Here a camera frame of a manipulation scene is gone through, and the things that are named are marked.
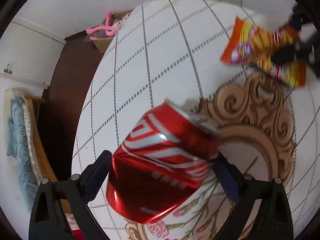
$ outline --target grid pattern tablecloth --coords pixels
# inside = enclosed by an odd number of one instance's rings
[[[165,98],[192,109],[199,97],[212,98],[224,82],[244,84],[252,70],[220,62],[236,15],[268,28],[263,15],[210,0],[157,0],[138,6],[113,39],[90,85],[78,125],[72,173],[81,173],[103,150],[114,152],[140,117]],[[308,71],[305,88],[284,93],[298,144],[286,186],[297,236],[320,205],[320,83]],[[106,185],[107,180],[89,208],[112,240],[125,240],[127,222],[108,205]],[[169,215],[164,222],[174,217]],[[150,240],[185,236],[166,228],[159,234],[161,226],[158,234],[155,228],[146,229]],[[207,239],[209,228],[189,239]]]

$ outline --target table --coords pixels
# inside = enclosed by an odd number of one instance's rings
[[[103,150],[114,152],[148,109],[169,98],[212,117],[223,135],[221,152],[241,172],[249,170],[256,179],[281,178],[296,237],[320,206],[320,83],[308,70],[306,87],[291,91],[247,66],[221,64],[236,15],[269,27],[263,15],[212,0],[157,0],[138,6],[90,85],[72,173],[81,173]],[[112,240],[207,240],[233,207],[211,174],[180,208],[154,225],[141,225],[108,205],[106,186],[107,179],[88,206]],[[258,207],[259,202],[241,238]]]

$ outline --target red soda can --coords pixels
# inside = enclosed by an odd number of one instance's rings
[[[167,99],[147,111],[112,156],[110,206],[131,221],[157,222],[201,186],[218,135],[203,116]]]

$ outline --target orange snack bag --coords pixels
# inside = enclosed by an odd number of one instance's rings
[[[256,66],[291,88],[297,88],[306,84],[306,65],[302,61],[294,61],[278,66],[272,63],[271,55],[268,54],[258,59]]]
[[[230,41],[221,61],[226,64],[254,62],[264,53],[272,53],[277,48],[299,40],[298,33],[289,25],[268,32],[250,21],[236,17]]]
[[[271,54],[277,48],[298,40],[298,33],[289,25],[268,32],[250,21],[236,17],[232,36],[221,61],[228,65],[253,64],[271,77],[297,88],[304,86],[306,82],[305,63],[295,61],[282,66],[274,65],[271,62]]]

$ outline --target pink toy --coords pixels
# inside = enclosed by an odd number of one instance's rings
[[[105,26],[101,25],[101,26],[97,26],[95,28],[88,28],[87,34],[93,34],[97,31],[101,31],[101,30],[105,30],[106,31],[106,35],[108,37],[114,37],[118,31],[122,28],[122,26],[124,25],[125,21],[128,19],[128,17],[130,16],[131,13],[126,14],[122,20],[114,23],[112,26],[110,26],[110,21],[112,18],[112,13],[110,11],[106,12],[106,24]],[[90,40],[99,40],[100,38],[95,38],[95,37],[90,37]]]

